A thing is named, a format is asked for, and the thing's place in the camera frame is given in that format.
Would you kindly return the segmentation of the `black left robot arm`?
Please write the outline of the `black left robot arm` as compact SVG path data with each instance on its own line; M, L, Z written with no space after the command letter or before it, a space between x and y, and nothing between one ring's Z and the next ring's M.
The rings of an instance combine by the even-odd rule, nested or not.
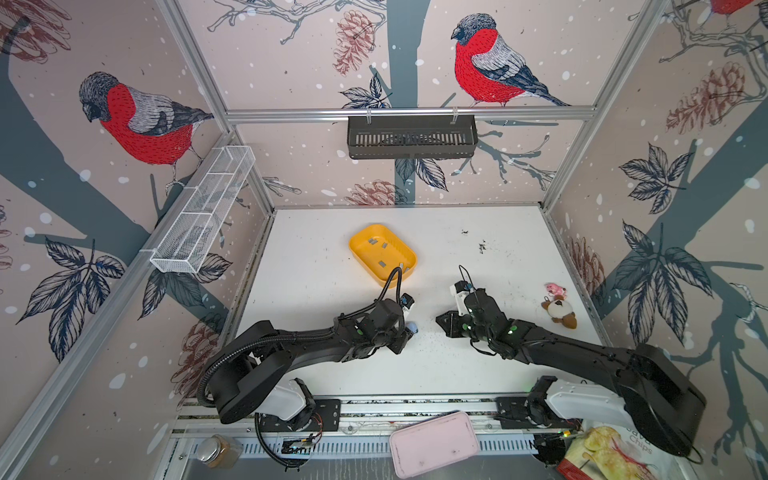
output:
M400 354L417 332L406 321L413 304L408 294L377 300L317 330L279 330L269 320L259 321L208 360L195 391L197 402L216 409L223 424L256 413L300 430L317 407L306 383L289 373L320 363L367 359L381 348Z

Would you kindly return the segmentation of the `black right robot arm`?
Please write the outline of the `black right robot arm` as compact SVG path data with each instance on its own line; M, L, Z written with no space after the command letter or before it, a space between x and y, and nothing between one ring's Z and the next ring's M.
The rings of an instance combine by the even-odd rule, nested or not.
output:
M456 301L460 309L436 317L447 337L485 342L491 356L548 366L605 387L624 401L646 440L678 457L694 450L706 398L661 349L591 344L510 319L483 288Z

